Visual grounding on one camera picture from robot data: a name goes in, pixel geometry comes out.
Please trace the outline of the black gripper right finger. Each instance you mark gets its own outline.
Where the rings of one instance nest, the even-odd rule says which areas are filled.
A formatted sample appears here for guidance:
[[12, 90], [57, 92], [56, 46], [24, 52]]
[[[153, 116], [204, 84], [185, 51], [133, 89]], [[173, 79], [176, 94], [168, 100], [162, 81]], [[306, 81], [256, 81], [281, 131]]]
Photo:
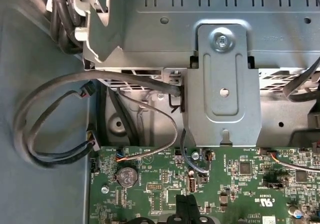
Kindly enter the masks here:
[[189, 224], [209, 224], [209, 218], [200, 214], [196, 198], [193, 195], [187, 195], [187, 210]]

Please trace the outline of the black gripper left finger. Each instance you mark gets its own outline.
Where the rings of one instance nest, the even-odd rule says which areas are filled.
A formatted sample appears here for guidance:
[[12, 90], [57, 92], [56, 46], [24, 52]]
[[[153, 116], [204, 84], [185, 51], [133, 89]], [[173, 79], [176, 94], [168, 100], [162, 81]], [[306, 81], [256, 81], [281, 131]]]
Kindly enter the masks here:
[[161, 215], [156, 222], [150, 217], [136, 217], [127, 221], [127, 224], [186, 224], [187, 223], [187, 197], [177, 195], [175, 198], [176, 209], [174, 214]]

